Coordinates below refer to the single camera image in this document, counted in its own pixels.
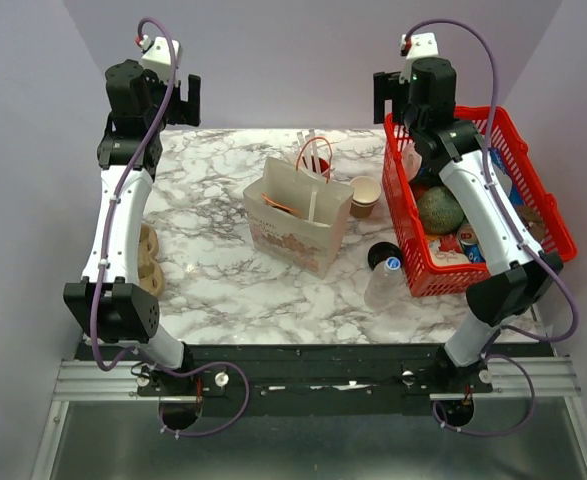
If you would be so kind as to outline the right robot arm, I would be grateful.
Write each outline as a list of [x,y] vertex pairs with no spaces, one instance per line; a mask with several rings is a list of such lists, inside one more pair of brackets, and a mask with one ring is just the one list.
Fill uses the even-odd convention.
[[507,319],[525,312],[557,280],[563,262],[545,253],[508,200],[488,155],[489,133],[455,114],[457,75],[440,57],[412,62],[407,74],[373,76],[374,121],[392,118],[414,141],[422,160],[459,203],[477,235],[489,278],[466,291],[469,313],[442,350],[446,359],[433,367],[433,379],[453,392],[469,380],[469,369]]

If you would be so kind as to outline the paper takeout bag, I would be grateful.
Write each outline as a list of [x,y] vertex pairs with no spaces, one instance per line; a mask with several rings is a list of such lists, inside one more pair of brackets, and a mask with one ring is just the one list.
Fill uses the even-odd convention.
[[[313,222],[308,221],[312,188],[318,187]],[[262,176],[243,191],[249,229],[257,250],[305,270],[326,276],[344,238],[353,188],[296,169],[269,157]]]

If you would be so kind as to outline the single white straw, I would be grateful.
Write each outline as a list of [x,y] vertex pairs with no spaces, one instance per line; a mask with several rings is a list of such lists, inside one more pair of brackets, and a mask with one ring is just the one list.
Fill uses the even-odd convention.
[[308,210],[308,221],[313,222],[315,218],[315,212],[317,207],[317,198],[318,198],[318,187],[314,186],[311,191],[310,201],[309,201],[309,210]]

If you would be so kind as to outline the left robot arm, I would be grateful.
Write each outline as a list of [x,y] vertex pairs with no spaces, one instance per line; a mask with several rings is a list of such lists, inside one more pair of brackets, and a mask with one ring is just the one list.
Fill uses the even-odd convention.
[[182,395],[195,380],[189,349],[161,326],[158,299],[142,288],[138,274],[142,217],[162,155],[160,134],[168,125],[200,123],[201,80],[189,76],[183,100],[176,73],[174,60],[126,60],[105,73],[110,112],[97,147],[97,226],[81,277],[65,285],[63,300],[100,369],[110,367],[99,345],[119,345],[156,364],[161,384]]

